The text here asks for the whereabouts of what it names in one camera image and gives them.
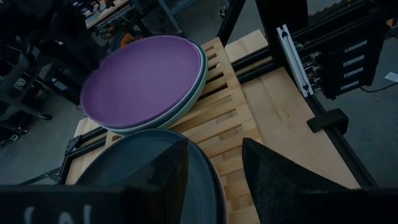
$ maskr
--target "wooden board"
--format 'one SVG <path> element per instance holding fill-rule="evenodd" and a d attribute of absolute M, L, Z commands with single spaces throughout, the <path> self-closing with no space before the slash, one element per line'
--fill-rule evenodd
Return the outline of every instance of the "wooden board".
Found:
<path fill-rule="evenodd" d="M 237 60 L 267 45 L 259 31 L 249 35 L 226 46 L 230 58 Z M 327 179 L 359 188 L 327 134 L 312 133 L 307 126 L 314 115 L 284 68 L 244 84 L 243 91 L 265 146 Z"/>
<path fill-rule="evenodd" d="M 227 46 L 225 46 L 225 52 L 229 58 L 230 62 L 234 62 L 240 58 L 243 58 L 246 55 L 249 55 L 256 50 L 259 50 L 265 46 L 268 45 L 267 40 L 264 38 L 260 30 L 256 30 L 242 38 L 240 38 L 237 41 L 234 41 Z M 251 64 L 250 66 L 247 66 L 246 68 L 243 68 L 239 71 L 235 71 L 235 74 L 237 76 L 240 76 L 242 73 L 248 71 L 249 69 L 252 69 L 254 67 L 258 67 L 262 65 L 263 63 L 266 63 L 270 61 L 272 57 L 267 57 L 264 58 L 256 63 Z"/>

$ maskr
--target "concrete floor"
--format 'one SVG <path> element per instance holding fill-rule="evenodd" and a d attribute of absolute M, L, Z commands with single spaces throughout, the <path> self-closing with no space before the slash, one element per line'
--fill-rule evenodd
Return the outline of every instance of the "concrete floor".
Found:
<path fill-rule="evenodd" d="M 330 6 L 336 0 L 308 0 L 308 13 Z M 219 1 L 198 0 L 190 8 L 177 15 L 177 20 L 186 36 L 203 44 L 214 38 L 221 24 L 218 15 Z M 231 35 L 230 42 L 262 29 L 255 0 L 247 0 Z M 398 40 L 385 42 L 374 85 L 371 89 L 388 85 L 384 76 L 398 73 L 394 63 L 398 52 Z M 398 86 L 379 93 L 364 93 L 355 90 L 335 101 L 320 101 L 326 109 L 341 108 L 350 118 L 348 142 L 369 169 L 379 185 L 398 187 Z M 84 113 L 56 95 L 50 95 L 44 111 L 54 116 L 51 121 L 37 120 L 29 133 L 0 149 L 0 184 L 18 184 L 61 165 L 67 141 Z"/>

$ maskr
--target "cable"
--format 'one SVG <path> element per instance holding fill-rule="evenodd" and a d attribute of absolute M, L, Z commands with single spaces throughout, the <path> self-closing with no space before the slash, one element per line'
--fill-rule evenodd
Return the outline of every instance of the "cable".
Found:
<path fill-rule="evenodd" d="M 21 50 L 15 48 L 15 47 L 11 47 L 11 46 L 8 46 L 8 45 L 6 45 L 6 47 L 8 47 L 8 48 L 10 48 L 10 49 L 12 49 L 12 50 L 16 50 L 16 51 L 22 52 Z"/>
<path fill-rule="evenodd" d="M 365 90 L 363 87 L 360 87 L 360 89 L 361 89 L 362 91 L 365 91 L 366 93 L 375 93 L 375 92 L 379 92 L 379 91 L 381 91 L 381 90 L 386 90 L 386 89 L 388 89 L 388 88 L 390 88 L 390 87 L 393 87 L 393 86 L 396 85 L 396 84 L 398 84 L 398 83 L 393 83 L 393 84 L 391 84 L 391 85 L 385 86 L 385 87 L 380 88 L 380 89 L 377 89 L 377 90 Z"/>

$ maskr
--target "wooden dish rack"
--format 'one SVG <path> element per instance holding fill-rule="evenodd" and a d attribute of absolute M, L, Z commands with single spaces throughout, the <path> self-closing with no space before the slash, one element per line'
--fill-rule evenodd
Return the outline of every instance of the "wooden dish rack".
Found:
<path fill-rule="evenodd" d="M 170 129 L 198 144 L 216 167 L 226 196 L 228 221 L 259 223 L 243 172 L 243 138 L 262 143 L 256 123 L 218 38 L 204 44 L 209 73 L 201 97 Z M 104 148 L 121 136 L 108 131 Z"/>

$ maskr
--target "workbench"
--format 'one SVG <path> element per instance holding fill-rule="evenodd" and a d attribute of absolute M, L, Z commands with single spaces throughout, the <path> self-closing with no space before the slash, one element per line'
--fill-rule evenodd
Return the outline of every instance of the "workbench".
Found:
<path fill-rule="evenodd" d="M 210 96 L 198 101 L 186 117 L 171 127 L 196 142 L 216 167 L 226 195 L 229 223 L 259 223 L 244 178 L 243 137 L 253 138 L 349 189 L 360 188 L 328 135 L 323 130 L 313 133 L 307 126 L 307 120 L 314 114 L 283 67 L 239 84 L 230 62 L 266 45 L 267 41 L 258 30 L 225 49 L 218 38 L 202 45 L 209 59 L 209 78 L 214 79 L 220 74 L 223 77 L 206 84 L 203 94 Z M 221 86 L 224 90 L 212 94 Z M 220 103 L 221 106 L 212 108 L 210 103 Z M 78 123 L 75 136 L 98 127 L 94 121 L 85 118 Z M 105 136 L 105 145 L 72 160 L 66 184 L 74 184 L 89 164 L 120 138 L 108 131 L 90 141 Z"/>

